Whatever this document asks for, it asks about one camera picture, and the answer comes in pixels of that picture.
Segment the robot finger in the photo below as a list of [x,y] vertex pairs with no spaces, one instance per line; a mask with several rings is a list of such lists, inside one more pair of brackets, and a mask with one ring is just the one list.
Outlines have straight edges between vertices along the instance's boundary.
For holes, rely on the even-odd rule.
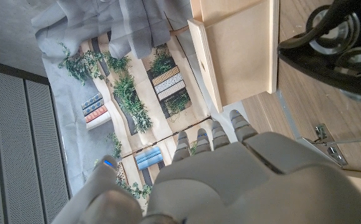
[[216,150],[230,144],[229,138],[218,121],[212,123],[212,146]]
[[204,128],[200,128],[197,131],[197,146],[195,148],[195,154],[208,151],[211,151],[211,146],[207,132]]
[[256,130],[237,110],[230,112],[230,121],[235,129],[237,140],[240,142],[257,134]]
[[185,159],[190,156],[190,146],[189,139],[187,138],[187,134],[184,131],[179,132],[178,135],[178,144],[176,147],[176,151],[174,157],[172,158],[172,162],[177,162]]

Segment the floor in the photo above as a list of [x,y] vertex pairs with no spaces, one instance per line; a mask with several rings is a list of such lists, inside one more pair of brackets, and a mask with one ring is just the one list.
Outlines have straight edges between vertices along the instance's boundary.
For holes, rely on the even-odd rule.
[[31,19],[56,0],[0,0],[0,63],[46,77]]
[[[305,22],[317,7],[332,0],[281,0],[279,41],[305,30]],[[361,103],[338,89],[314,80],[279,61],[278,91],[243,100],[250,123],[258,132],[274,131],[289,138],[317,139],[314,127],[324,123],[335,140],[361,138]],[[361,171],[361,143],[339,144],[348,165]]]

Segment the green plant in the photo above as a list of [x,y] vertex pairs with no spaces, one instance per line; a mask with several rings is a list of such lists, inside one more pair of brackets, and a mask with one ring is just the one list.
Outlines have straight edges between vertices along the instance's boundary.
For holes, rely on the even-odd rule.
[[192,142],[192,147],[190,147],[190,155],[193,156],[195,154],[195,148],[197,147],[197,141]]
[[165,51],[159,51],[151,64],[150,71],[153,77],[157,77],[175,67],[174,59]]
[[104,52],[103,56],[106,60],[107,66],[113,69],[116,73],[125,72],[128,69],[128,62],[131,60],[128,56],[117,59],[113,58],[110,52]]
[[109,135],[107,135],[106,141],[109,140],[114,143],[112,156],[116,159],[119,159],[121,157],[121,142],[118,140],[115,133],[110,133]]
[[132,116],[135,129],[140,133],[145,133],[152,126],[152,122],[144,104],[136,94],[134,78],[128,72],[124,72],[115,81],[113,94],[121,99],[120,107]]
[[138,183],[133,183],[132,186],[129,186],[125,180],[123,179],[117,179],[116,181],[117,185],[120,186],[122,189],[124,189],[125,191],[129,192],[134,198],[139,199],[141,198],[146,198],[148,195],[150,195],[151,193],[151,186],[150,185],[143,185],[142,190],[139,189],[139,184]]
[[190,101],[189,94],[183,92],[180,95],[175,95],[165,100],[166,108],[169,115],[174,115],[181,112],[185,108],[185,104]]
[[103,59],[103,55],[99,52],[92,52],[88,50],[83,55],[80,53],[70,57],[70,49],[68,49],[63,43],[58,42],[63,47],[63,53],[65,58],[57,65],[58,68],[66,68],[68,75],[81,81],[84,85],[90,77],[92,78],[106,78],[99,72],[98,62]]

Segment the wooden floor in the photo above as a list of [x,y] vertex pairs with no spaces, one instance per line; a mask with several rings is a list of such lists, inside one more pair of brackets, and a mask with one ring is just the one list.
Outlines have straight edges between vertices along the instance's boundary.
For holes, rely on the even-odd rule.
[[[281,0],[279,41],[304,32],[310,13],[331,3],[331,0]],[[281,60],[278,72],[276,94],[262,93],[243,100],[248,119],[257,131],[315,140],[314,126],[324,123],[335,140],[361,138],[361,103]],[[338,146],[348,162],[345,169],[361,171],[361,143]]]

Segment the plywood panel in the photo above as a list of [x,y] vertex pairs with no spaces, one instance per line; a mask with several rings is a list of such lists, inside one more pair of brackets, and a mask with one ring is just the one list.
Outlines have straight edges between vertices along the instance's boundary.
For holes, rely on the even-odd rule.
[[268,90],[269,3],[205,28],[223,105]]
[[[201,21],[204,22],[206,26],[212,25],[260,1],[261,0],[200,0]],[[195,17],[195,11],[197,11],[197,7],[193,10],[193,17]]]
[[197,58],[199,59],[204,85],[207,87],[207,91],[217,111],[221,113],[223,112],[222,102],[219,96],[217,78],[215,76],[215,70],[213,69],[211,51],[208,46],[204,24],[199,21],[192,20],[188,20],[188,22],[195,52],[197,54]]
[[219,112],[222,106],[276,91],[278,4],[277,0],[252,1],[248,8],[240,6],[244,10],[211,26],[204,16],[204,23],[189,20],[204,84]]
[[200,0],[190,0],[190,6],[192,7],[193,19],[202,22],[203,17],[201,14]]

